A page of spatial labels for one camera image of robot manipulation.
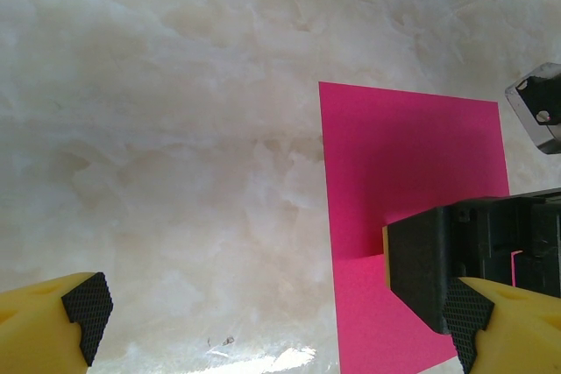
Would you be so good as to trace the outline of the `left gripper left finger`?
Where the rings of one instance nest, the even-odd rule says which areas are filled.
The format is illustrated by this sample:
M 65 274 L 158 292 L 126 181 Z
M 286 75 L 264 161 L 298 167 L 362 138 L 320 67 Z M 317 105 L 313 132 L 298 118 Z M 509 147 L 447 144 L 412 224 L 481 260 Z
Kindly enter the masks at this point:
M 2 292 L 1 372 L 87 372 L 112 310 L 101 272 L 78 272 Z

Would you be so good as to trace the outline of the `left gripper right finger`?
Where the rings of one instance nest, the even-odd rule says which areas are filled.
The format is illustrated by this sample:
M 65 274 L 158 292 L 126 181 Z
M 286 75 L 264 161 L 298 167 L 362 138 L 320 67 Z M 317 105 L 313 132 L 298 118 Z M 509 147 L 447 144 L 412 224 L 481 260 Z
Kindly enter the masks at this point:
M 453 279 L 444 318 L 465 373 L 559 373 L 560 299 Z

